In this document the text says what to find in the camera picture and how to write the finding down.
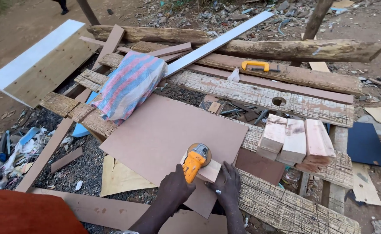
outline dirt ground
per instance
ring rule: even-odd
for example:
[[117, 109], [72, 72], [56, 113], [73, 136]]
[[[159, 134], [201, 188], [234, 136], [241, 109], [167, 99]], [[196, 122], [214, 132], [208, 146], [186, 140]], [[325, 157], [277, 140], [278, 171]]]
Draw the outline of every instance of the dirt ground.
[[[142, 7], [145, 4], [159, 4], [158, 1], [152, 2], [151, 0], [89, 0], [88, 2], [101, 24], [116, 23], [120, 26], [144, 25], [151, 22], [153, 15], [149, 14], [149, 10]], [[76, 0], [67, 1], [70, 12], [63, 16], [60, 15], [58, 3], [51, 0], [12, 0], [11, 3], [13, 3], [12, 7], [5, 14], [0, 15], [0, 68], [56, 29], [67, 19], [88, 23]], [[112, 9], [113, 15], [107, 13], [108, 8]], [[198, 12], [203, 11], [203, 9], [196, 8], [192, 10], [188, 9], [185, 12], [185, 20], [175, 19], [169, 21], [166, 26], [177, 27], [179, 25], [185, 28], [203, 28], [203, 25], [196, 20]], [[356, 39], [381, 42], [381, 1], [374, 2], [367, 8], [362, 6], [339, 16], [328, 16], [326, 19], [321, 26], [321, 29], [326, 30], [318, 32], [318, 39]], [[334, 23], [332, 30], [329, 28], [330, 23]], [[300, 33], [305, 30], [305, 24], [295, 23], [294, 27], [281, 27], [281, 30], [287, 36], [278, 35], [276, 28], [277, 25], [275, 24], [268, 31], [260, 32], [260, 35], [258, 35], [259, 40], [298, 40]], [[346, 75], [377, 78], [381, 77], [381, 54], [368, 64], [337, 62], [329, 63], [328, 66], [331, 70]], [[366, 86], [364, 91], [368, 96], [376, 97], [380, 101], [372, 102], [373, 100], [371, 99], [365, 101], [357, 100], [355, 105], [357, 107], [355, 111], [356, 119], [364, 114], [362, 107], [381, 107], [381, 88]], [[10, 129], [24, 108], [22, 104], [0, 92], [0, 132]], [[1, 119], [3, 113], [12, 110], [16, 110], [14, 115], [4, 120]], [[373, 173], [370, 174], [381, 199], [381, 174], [374, 168]], [[370, 223], [372, 217], [381, 219], [381, 207], [358, 207], [348, 199], [345, 202], [345, 215], [360, 223], [363, 234], [370, 234], [373, 231]]]

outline shoe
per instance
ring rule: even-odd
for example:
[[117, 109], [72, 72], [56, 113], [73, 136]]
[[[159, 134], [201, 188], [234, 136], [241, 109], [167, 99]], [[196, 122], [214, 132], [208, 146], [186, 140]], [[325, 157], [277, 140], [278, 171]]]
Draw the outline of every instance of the shoe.
[[66, 9], [66, 10], [63, 10], [62, 12], [61, 12], [61, 15], [64, 15], [64, 14], [66, 14], [66, 13], [68, 13], [69, 12], [69, 10], [68, 9]]

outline stack of wood blocks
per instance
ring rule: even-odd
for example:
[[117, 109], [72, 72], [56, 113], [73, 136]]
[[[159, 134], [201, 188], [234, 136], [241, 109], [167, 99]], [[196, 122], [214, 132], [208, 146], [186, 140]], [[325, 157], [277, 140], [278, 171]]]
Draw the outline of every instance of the stack of wood blocks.
[[336, 157], [320, 120], [294, 120], [270, 114], [257, 154], [296, 168], [318, 172]]

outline sanding disc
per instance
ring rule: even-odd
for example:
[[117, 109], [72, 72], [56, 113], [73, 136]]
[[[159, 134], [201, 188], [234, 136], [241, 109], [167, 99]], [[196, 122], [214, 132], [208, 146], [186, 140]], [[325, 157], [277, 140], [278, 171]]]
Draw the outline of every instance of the sanding disc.
[[[186, 152], [186, 155], [188, 155], [188, 153], [193, 150], [193, 148], [195, 148], [196, 146], [198, 146], [199, 143], [194, 143], [192, 144], [189, 148], [188, 148], [188, 152]], [[208, 146], [206, 146], [208, 148], [208, 152], [206, 153], [206, 161], [205, 163], [202, 165], [202, 167], [208, 165], [210, 162], [211, 162], [211, 159], [212, 159], [212, 154], [211, 154], [211, 150], [209, 149]]]

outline dark blue board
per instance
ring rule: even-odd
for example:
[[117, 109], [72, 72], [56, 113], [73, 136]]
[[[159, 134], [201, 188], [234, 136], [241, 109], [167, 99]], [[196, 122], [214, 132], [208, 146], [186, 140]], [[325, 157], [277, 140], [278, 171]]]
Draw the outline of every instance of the dark blue board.
[[374, 125], [354, 122], [348, 129], [348, 149], [352, 162], [381, 167], [381, 142]]

